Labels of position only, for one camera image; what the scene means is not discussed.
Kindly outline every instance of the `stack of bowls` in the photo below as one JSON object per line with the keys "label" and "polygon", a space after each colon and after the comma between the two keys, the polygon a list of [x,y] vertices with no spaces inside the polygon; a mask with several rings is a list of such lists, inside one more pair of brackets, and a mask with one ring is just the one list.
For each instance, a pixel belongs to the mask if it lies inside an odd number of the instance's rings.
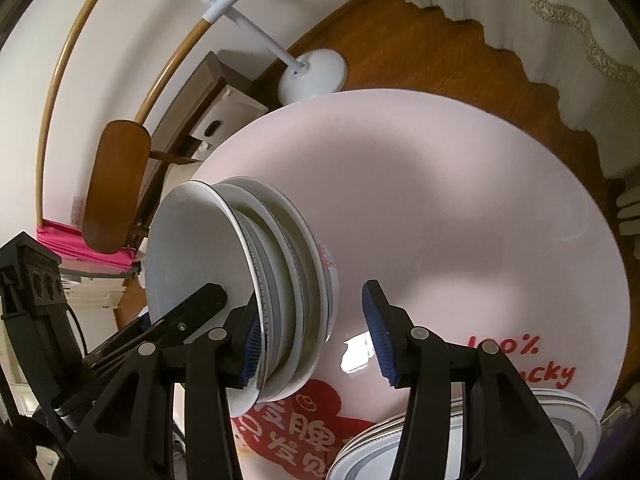
{"label": "stack of bowls", "polygon": [[145,267],[153,322],[206,283],[225,289],[225,309],[186,342],[222,326],[255,291],[262,356],[247,387],[228,391],[231,416],[288,397],[311,377],[337,313],[337,272],[328,250],[273,187],[242,176],[176,187],[155,214]]}
{"label": "stack of bowls", "polygon": [[[568,392],[546,388],[532,390],[581,475],[600,441],[600,424],[595,412],[580,397]],[[451,401],[445,480],[454,480],[460,475],[462,409],[462,399]],[[383,420],[352,438],[336,456],[326,480],[387,480],[396,460],[403,426],[404,413]]]}

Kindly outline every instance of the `plate stack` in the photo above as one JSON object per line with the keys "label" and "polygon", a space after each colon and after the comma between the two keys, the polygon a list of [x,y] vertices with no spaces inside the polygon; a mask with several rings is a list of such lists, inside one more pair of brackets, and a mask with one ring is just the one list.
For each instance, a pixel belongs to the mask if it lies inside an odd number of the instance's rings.
{"label": "plate stack", "polygon": [[241,176],[181,184],[155,214],[145,266],[153,322],[206,283],[225,289],[225,309],[186,342],[222,326],[255,291],[262,357],[247,387],[228,390],[232,416],[288,397],[311,377],[337,313],[337,272],[282,193]]}
{"label": "plate stack", "polygon": [[[582,474],[600,441],[595,413],[579,397],[562,390],[535,388],[533,393],[551,419],[578,474]],[[404,414],[388,418],[352,438],[340,450],[326,480],[388,480],[404,424]],[[449,454],[445,480],[460,475],[462,455],[462,399],[451,401]]]}

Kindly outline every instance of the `white curtain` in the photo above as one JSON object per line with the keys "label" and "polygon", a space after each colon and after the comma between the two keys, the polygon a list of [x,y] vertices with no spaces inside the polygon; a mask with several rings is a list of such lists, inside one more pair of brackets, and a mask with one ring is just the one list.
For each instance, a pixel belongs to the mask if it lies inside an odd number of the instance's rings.
{"label": "white curtain", "polygon": [[640,184],[640,51],[607,0],[407,1],[482,23],[489,46],[558,89],[562,121],[596,139],[604,175]]}

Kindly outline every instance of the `table top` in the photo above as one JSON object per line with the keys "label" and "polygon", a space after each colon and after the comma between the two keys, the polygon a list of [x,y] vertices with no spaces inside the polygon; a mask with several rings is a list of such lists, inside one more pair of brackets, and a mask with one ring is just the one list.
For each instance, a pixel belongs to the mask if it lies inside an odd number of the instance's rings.
{"label": "table top", "polygon": [[582,184],[524,132],[432,94],[341,92],[254,121],[194,178],[238,175],[281,190],[331,251],[339,311],[314,377],[341,414],[375,422],[406,402],[375,357],[350,368],[366,352],[369,279],[415,324],[458,344],[494,338],[527,382],[604,412],[628,335],[622,259]]}

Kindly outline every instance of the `pink cloth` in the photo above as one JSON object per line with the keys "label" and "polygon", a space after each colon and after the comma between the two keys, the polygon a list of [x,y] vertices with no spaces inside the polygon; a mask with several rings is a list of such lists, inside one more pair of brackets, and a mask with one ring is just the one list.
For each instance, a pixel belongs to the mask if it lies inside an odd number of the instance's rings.
{"label": "pink cloth", "polygon": [[136,250],[124,247],[115,254],[102,254],[91,249],[82,239],[82,233],[71,226],[45,220],[38,226],[38,241],[62,258],[108,265],[119,270],[129,270],[136,257]]}

